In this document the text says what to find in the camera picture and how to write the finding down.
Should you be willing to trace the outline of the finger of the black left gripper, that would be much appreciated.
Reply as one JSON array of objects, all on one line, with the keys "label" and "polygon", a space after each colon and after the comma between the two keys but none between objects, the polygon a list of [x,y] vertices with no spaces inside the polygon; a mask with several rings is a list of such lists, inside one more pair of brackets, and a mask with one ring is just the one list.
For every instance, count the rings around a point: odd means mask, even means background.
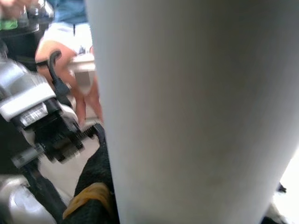
[{"label": "finger of the black left gripper", "polygon": [[57,224],[63,221],[66,205],[50,180],[45,178],[38,169],[37,163],[29,163],[22,167],[27,179],[29,191],[36,200],[52,215]]}]

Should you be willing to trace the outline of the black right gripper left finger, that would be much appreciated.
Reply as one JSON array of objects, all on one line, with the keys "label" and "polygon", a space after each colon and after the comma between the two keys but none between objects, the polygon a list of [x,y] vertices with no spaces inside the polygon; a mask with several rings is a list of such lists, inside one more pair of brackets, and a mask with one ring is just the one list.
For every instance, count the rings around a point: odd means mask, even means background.
[{"label": "black right gripper left finger", "polygon": [[118,223],[105,130],[100,124],[93,128],[100,147],[83,168],[74,197],[63,214],[63,224]]}]

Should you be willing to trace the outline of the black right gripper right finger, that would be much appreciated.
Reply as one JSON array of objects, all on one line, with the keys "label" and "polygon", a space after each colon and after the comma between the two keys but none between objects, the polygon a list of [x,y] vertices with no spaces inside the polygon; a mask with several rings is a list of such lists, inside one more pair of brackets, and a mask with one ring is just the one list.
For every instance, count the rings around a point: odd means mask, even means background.
[{"label": "black right gripper right finger", "polygon": [[279,183],[273,195],[272,201],[263,217],[263,224],[287,224],[287,219],[278,209],[278,201],[286,194],[286,188]]}]

